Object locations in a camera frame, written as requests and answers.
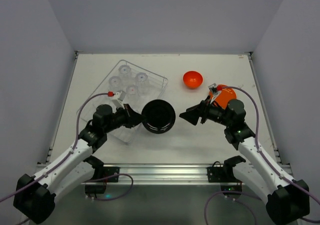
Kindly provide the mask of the black plate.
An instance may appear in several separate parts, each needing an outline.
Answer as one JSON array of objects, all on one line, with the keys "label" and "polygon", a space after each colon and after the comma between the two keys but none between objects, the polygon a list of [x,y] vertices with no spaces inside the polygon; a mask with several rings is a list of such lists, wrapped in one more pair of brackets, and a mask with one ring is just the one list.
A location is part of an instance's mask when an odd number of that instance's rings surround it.
[{"label": "black plate", "polygon": [[162,99],[148,102],[142,109],[141,114],[146,117],[142,122],[144,128],[153,134],[164,134],[175,124],[176,113],[173,106]]}]

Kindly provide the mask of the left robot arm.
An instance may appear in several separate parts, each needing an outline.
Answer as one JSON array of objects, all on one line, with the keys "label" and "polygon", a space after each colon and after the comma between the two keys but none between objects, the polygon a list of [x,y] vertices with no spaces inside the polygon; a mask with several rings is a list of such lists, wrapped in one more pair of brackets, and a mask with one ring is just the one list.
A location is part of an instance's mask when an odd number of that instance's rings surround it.
[{"label": "left robot arm", "polygon": [[102,178],[104,163],[93,154],[107,141],[107,134],[120,127],[134,128],[145,120],[129,104],[115,112],[108,104],[99,105],[85,128],[76,131],[73,145],[42,170],[18,180],[13,206],[35,224],[43,223],[59,197],[83,182]]}]

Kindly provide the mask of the orange bowl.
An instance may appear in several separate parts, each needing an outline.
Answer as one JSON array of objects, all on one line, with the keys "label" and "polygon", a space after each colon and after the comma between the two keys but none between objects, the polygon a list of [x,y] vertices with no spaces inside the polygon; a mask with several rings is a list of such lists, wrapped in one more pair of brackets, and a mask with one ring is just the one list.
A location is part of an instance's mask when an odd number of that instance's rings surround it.
[{"label": "orange bowl", "polygon": [[198,71],[187,71],[182,77],[184,85],[189,89],[199,88],[204,79]]}]

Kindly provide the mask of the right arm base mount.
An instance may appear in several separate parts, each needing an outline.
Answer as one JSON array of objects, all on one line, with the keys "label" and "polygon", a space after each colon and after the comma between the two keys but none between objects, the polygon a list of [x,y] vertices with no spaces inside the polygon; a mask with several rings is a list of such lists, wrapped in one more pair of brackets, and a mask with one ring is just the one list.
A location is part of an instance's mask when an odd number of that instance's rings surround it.
[{"label": "right arm base mount", "polygon": [[220,190],[225,196],[240,196],[238,193],[232,192],[242,192],[242,182],[236,179],[222,163],[215,161],[206,168],[206,172],[208,182],[219,184]]}]

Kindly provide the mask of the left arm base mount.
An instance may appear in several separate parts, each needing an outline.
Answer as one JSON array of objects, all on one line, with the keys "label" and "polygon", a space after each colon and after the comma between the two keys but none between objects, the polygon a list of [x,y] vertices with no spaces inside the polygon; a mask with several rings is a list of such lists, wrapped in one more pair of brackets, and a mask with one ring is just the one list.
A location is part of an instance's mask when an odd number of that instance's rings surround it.
[{"label": "left arm base mount", "polygon": [[99,194],[103,194],[106,189],[107,189],[107,183],[117,183],[119,178],[117,176],[112,177],[112,178],[107,178],[115,174],[120,173],[120,167],[118,166],[108,166],[108,167],[100,167],[95,170],[93,177],[90,178],[90,180],[98,180],[104,178],[104,180],[99,180],[98,185],[90,185],[90,184],[85,184],[84,186],[84,192],[88,196],[95,196]]}]

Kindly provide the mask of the orange plate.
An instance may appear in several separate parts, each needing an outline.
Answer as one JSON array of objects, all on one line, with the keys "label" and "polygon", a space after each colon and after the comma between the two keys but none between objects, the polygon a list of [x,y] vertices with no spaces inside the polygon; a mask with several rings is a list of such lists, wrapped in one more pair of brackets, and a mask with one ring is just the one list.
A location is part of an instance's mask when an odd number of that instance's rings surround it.
[{"label": "orange plate", "polygon": [[[213,93],[214,87],[223,87],[219,94],[217,92]],[[225,84],[218,84],[215,83],[210,85],[209,88],[209,99],[211,100],[211,104],[215,107],[221,107],[225,109],[230,100],[236,99],[237,94],[231,88],[225,88],[227,85]]]}]

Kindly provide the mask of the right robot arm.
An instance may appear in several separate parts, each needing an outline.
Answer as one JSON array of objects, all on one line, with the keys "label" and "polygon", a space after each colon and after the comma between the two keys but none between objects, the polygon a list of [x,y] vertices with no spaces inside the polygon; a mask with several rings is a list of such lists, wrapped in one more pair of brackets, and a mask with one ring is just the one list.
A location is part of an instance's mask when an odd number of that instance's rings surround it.
[{"label": "right robot arm", "polygon": [[308,185],[289,175],[266,153],[245,122],[242,101],[232,99],[221,108],[203,100],[179,116],[192,125],[210,120],[225,126],[226,140],[240,153],[223,162],[225,175],[245,183],[264,202],[276,225],[287,225],[310,213]]}]

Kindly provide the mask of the clear cup front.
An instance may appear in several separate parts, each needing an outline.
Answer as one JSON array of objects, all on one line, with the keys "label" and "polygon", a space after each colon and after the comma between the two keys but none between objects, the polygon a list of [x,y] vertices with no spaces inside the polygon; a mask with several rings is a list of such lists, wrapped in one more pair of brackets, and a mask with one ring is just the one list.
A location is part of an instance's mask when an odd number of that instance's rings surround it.
[{"label": "clear cup front", "polygon": [[135,104],[139,100],[138,87],[134,84],[127,86],[126,97],[129,104]]}]

